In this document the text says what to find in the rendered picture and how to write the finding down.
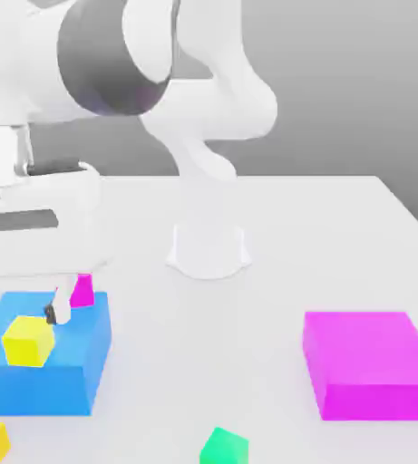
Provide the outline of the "small magenta cube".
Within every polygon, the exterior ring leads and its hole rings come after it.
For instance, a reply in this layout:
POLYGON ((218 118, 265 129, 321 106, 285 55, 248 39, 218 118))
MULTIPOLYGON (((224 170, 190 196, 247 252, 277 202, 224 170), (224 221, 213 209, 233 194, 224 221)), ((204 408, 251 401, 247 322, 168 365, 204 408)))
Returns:
POLYGON ((91 274, 79 274, 70 297, 71 308, 94 305, 94 290, 91 274))

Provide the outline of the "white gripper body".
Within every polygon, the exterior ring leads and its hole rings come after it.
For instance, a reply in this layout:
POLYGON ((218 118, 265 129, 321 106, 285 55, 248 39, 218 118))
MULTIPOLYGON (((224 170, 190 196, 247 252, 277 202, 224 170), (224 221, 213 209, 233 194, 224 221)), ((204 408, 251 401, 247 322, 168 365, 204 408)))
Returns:
POLYGON ((91 273, 108 261, 93 167, 23 177, 0 201, 0 277, 91 273))

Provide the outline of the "large magenta box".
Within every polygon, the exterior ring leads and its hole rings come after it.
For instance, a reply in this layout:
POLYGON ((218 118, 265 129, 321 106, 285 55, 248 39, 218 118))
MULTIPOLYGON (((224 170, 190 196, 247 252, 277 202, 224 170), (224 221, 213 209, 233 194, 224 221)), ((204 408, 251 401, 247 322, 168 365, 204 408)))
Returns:
POLYGON ((324 421, 418 421, 418 330, 404 312, 307 312, 306 366, 324 421))

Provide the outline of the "small green cube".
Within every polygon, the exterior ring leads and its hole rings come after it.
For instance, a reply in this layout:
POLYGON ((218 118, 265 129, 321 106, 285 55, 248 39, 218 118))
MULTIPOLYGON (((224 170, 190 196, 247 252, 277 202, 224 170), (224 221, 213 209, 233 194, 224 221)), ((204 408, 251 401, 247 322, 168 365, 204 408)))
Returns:
POLYGON ((199 454, 199 464, 248 464, 248 440, 216 427, 199 454))

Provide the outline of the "large blue box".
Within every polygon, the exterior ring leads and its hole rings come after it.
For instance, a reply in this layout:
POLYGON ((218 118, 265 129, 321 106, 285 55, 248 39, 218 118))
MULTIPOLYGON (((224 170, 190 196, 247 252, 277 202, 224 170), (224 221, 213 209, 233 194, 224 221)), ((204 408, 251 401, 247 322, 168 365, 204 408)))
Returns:
POLYGON ((7 292, 0 298, 0 416, 87 416, 112 340, 108 296, 72 310, 54 329, 55 347, 44 367, 7 364, 2 335, 18 315, 42 316, 52 292, 7 292))

